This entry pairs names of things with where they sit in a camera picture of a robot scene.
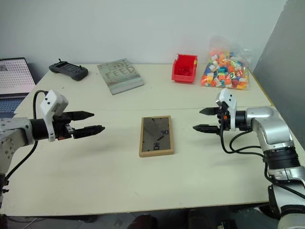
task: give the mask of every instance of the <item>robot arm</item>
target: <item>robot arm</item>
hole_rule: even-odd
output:
[[[278,111],[273,107],[236,111],[236,99],[228,89],[218,94],[216,103],[219,107],[205,108],[200,113],[217,115],[223,126],[220,129],[209,125],[193,128],[218,135],[222,134],[221,130],[236,128],[255,131],[264,153],[263,161],[268,165],[266,178],[272,183],[268,187],[270,207],[275,216],[281,217],[278,228],[305,225],[305,168],[298,161],[291,133]]]
[[[100,133],[105,127],[101,125],[74,129],[71,121],[83,120],[94,114],[85,111],[63,112],[68,100],[59,93],[50,90],[41,103],[42,119],[2,118],[0,119],[0,208],[3,189],[8,185],[9,170],[12,157],[22,146],[32,145],[35,141],[48,139],[50,142],[66,138],[81,138]]]

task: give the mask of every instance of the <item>clock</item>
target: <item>clock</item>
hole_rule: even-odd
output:
[[[170,116],[144,117],[141,125],[140,157],[173,154]]]

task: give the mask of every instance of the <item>laptop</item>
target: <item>laptop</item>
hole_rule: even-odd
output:
[[[16,108],[34,87],[25,58],[0,59],[0,118],[13,118]]]

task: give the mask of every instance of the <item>red plastic container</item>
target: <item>red plastic container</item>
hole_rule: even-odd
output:
[[[172,80],[193,83],[196,76],[197,56],[177,54],[173,63]]]

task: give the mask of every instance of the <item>laptop screen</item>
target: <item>laptop screen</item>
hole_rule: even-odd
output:
[[[29,93],[34,87],[24,58],[0,59],[0,95]]]

